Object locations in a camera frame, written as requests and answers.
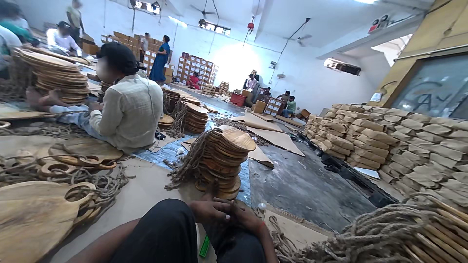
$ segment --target ceiling fan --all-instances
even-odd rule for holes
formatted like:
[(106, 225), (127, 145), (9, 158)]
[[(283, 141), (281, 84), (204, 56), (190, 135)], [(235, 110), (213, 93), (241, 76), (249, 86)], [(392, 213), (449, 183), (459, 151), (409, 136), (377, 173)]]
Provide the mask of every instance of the ceiling fan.
[(202, 10), (198, 9), (196, 6), (194, 5), (190, 5), (193, 9), (201, 12), (203, 14), (203, 18), (206, 19), (206, 15), (211, 15), (211, 14), (216, 14), (216, 12), (206, 12), (206, 4), (208, 3), (208, 0), (206, 0), (205, 2), (205, 8)]

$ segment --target black cap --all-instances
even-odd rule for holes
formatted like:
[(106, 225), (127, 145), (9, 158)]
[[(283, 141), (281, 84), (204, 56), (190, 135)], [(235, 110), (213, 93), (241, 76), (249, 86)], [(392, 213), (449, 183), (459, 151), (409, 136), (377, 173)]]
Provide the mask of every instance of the black cap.
[(132, 51), (125, 45), (112, 42), (101, 46), (96, 54), (97, 58), (107, 58), (109, 66), (123, 72), (125, 75), (133, 75), (138, 72), (138, 63)]

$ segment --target person's hand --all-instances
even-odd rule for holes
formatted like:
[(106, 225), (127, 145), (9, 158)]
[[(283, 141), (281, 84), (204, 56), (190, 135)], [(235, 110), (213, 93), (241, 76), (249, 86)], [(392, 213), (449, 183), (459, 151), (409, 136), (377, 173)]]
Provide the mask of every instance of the person's hand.
[(90, 102), (88, 105), (89, 112), (94, 111), (94, 110), (102, 110), (104, 107), (104, 103), (99, 103), (99, 102)]
[(237, 221), (255, 235), (260, 234), (260, 230), (264, 226), (264, 222), (255, 215), (252, 209), (244, 209), (240, 207), (234, 200), (229, 202), (227, 200), (213, 198), (213, 201), (231, 204), (231, 216), (233, 217), (232, 220)]
[(231, 216), (228, 215), (231, 211), (230, 204), (210, 201), (191, 201), (188, 205), (197, 223), (227, 223), (231, 220)]

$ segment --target shirt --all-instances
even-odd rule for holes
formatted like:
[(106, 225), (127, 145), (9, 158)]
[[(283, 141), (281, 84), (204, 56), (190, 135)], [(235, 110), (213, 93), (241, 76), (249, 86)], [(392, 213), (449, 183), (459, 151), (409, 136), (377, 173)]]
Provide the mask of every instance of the shirt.
[(248, 79), (247, 80), (247, 88), (251, 88), (251, 89), (254, 89), (255, 88), (255, 84), (257, 84), (257, 80), (254, 78), (254, 79)]
[(92, 111), (89, 122), (125, 153), (148, 148), (163, 114), (162, 96), (156, 82), (137, 74), (126, 76), (106, 90), (102, 112)]
[(287, 109), (287, 110), (296, 111), (296, 102), (295, 102), (295, 101), (288, 102), (288, 106), (287, 106), (286, 109)]
[(47, 30), (46, 34), (47, 44), (49, 45), (49, 48), (56, 47), (61, 49), (65, 53), (69, 52), (73, 48), (74, 50), (76, 50), (78, 56), (81, 57), (81, 55), (83, 54), (81, 52), (81, 48), (76, 44), (76, 42), (71, 36), (63, 38), (59, 35), (57, 29), (49, 29)]
[(80, 28), (81, 12), (72, 6), (67, 7), (66, 12), (70, 13), (70, 18), (72, 19), (70, 22), (73, 24), (73, 26)]
[(28, 29), (29, 30), (29, 24), (28, 22), (22, 18), (22, 17), (18, 17), (16, 19), (3, 19), (4, 22), (9, 22), (17, 27), (20, 27), (20, 28), (23, 28), (23, 29)]
[(148, 40), (146, 40), (146, 38), (143, 38), (143, 40), (141, 40), (141, 42), (143, 43), (143, 50), (147, 51), (148, 50), (148, 45), (149, 45)]

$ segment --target window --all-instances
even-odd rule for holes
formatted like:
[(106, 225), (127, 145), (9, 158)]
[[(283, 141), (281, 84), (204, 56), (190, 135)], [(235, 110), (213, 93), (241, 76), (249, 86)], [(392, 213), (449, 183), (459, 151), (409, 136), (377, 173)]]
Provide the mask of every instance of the window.
[(231, 29), (225, 28), (223, 26), (215, 25), (211, 22), (205, 21), (204, 25), (200, 25), (201, 28), (210, 30), (210, 31), (215, 31), (216, 33), (223, 34), (228, 36), (231, 34)]
[(345, 62), (335, 60), (332, 58), (328, 58), (325, 60), (323, 63), (324, 67), (330, 68), (330, 69), (335, 69), (339, 71), (343, 71), (349, 74), (353, 74), (356, 76), (359, 76), (359, 73), (361, 72), (361, 68), (358, 66), (353, 66), (351, 64), (347, 64)]
[(155, 15), (159, 15), (161, 13), (161, 7), (157, 2), (154, 2), (153, 4), (142, 2), (142, 1), (135, 1), (135, 0), (130, 0), (130, 4), (143, 11), (150, 12)]

